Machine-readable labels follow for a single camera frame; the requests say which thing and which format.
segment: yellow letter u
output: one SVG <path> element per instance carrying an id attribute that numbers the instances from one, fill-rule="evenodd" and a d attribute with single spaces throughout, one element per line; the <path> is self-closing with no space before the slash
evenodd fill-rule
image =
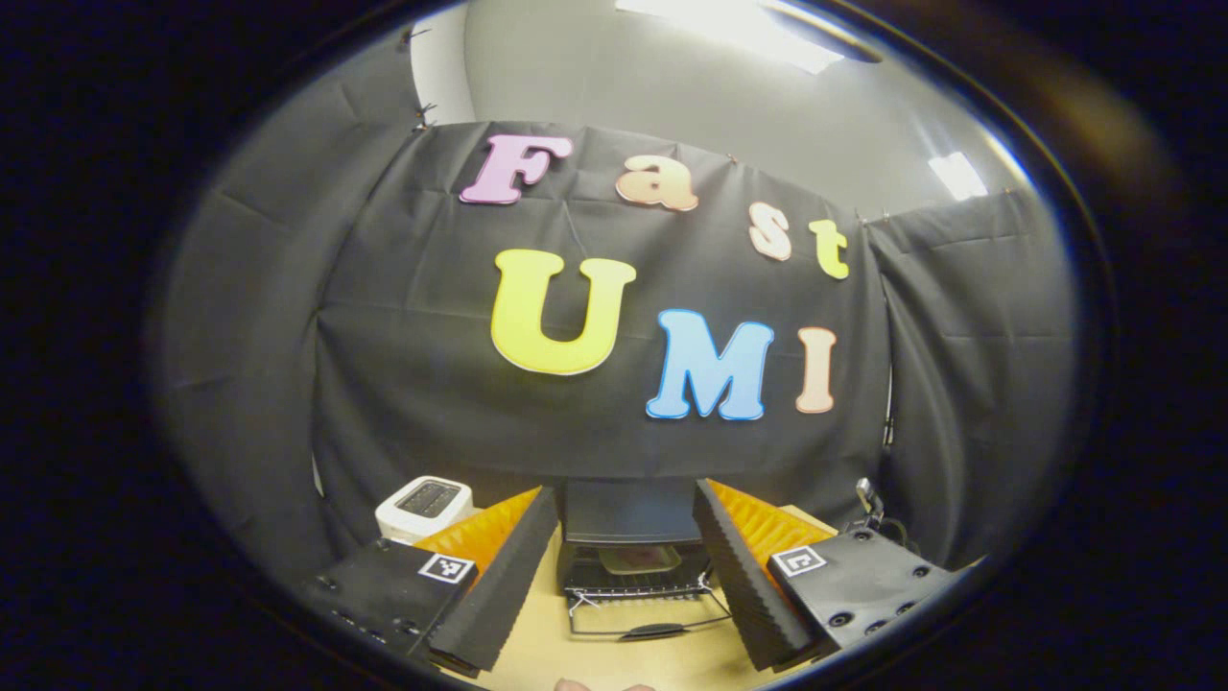
<path id="1" fill-rule="evenodd" d="M 542 307 L 550 276 L 562 270 L 562 257 L 537 249 L 505 249 L 495 257 L 502 271 L 490 336 L 513 366 L 529 372 L 572 376 L 588 372 L 609 357 L 618 335 L 623 286 L 635 280 L 635 266 L 614 259 L 585 259 L 588 313 L 575 340 L 554 340 L 542 333 Z"/>

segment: ceiling light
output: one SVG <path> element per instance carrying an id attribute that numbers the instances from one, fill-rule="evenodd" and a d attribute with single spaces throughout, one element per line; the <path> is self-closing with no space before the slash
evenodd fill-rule
<path id="1" fill-rule="evenodd" d="M 963 201 L 969 196 L 985 196 L 989 194 L 989 190 L 985 189 L 985 183 L 981 182 L 981 177 L 976 174 L 973 164 L 968 162 L 968 156 L 960 151 L 955 151 L 947 157 L 930 158 L 930 167 L 938 174 L 938 179 L 947 185 L 950 195 L 957 201 Z"/>
<path id="2" fill-rule="evenodd" d="M 618 0 L 614 7 L 663 17 L 686 29 L 790 63 L 810 74 L 819 74 L 842 58 L 785 31 L 753 0 Z"/>

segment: letter m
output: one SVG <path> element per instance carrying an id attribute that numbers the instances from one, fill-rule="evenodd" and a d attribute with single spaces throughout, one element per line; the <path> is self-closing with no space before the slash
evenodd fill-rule
<path id="1" fill-rule="evenodd" d="M 759 400 L 763 390 L 764 360 L 772 330 L 758 322 L 743 322 L 733 330 L 725 352 L 716 355 L 707 320 L 690 309 L 666 309 L 657 317 L 666 329 L 666 365 L 661 373 L 661 392 L 648 401 L 651 417 L 678 420 L 690 414 L 684 399 L 686 384 L 707 417 L 722 393 L 720 414 L 725 420 L 750 421 L 764 415 Z"/>

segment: table surface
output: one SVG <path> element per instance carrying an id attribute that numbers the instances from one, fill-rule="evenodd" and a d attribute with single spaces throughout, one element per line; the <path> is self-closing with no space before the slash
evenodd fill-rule
<path id="1" fill-rule="evenodd" d="M 782 509 L 836 533 L 796 507 Z M 573 636 L 567 622 L 567 600 L 555 583 L 561 542 L 561 530 L 556 529 L 494 669 L 481 673 L 475 680 L 448 670 L 445 674 L 492 691 L 551 691 L 560 677 L 580 681 L 592 691 L 623 691 L 636 684 L 657 691 L 743 691 L 806 669 L 806 665 L 797 665 L 780 674 L 770 669 L 755 671 L 733 620 L 653 641 L 620 642 L 615 637 Z M 723 604 L 725 595 L 720 587 L 715 594 Z M 600 614 L 585 612 L 586 621 L 577 620 L 577 627 L 592 628 L 594 625 L 587 621 L 591 617 L 603 617 L 602 623 L 626 621 L 635 626 L 648 621 L 696 621 L 706 619 L 702 616 L 705 611 L 722 614 L 711 599 L 705 600 L 607 606 Z"/>

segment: hand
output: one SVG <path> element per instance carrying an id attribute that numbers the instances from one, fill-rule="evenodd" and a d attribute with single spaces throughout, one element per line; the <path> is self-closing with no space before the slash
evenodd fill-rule
<path id="1" fill-rule="evenodd" d="M 554 685 L 554 691 L 591 691 L 587 686 L 578 681 L 572 681 L 570 679 L 560 679 L 558 684 Z M 636 684 L 630 689 L 624 689 L 623 691 L 656 691 L 651 686 L 645 686 L 642 684 Z"/>

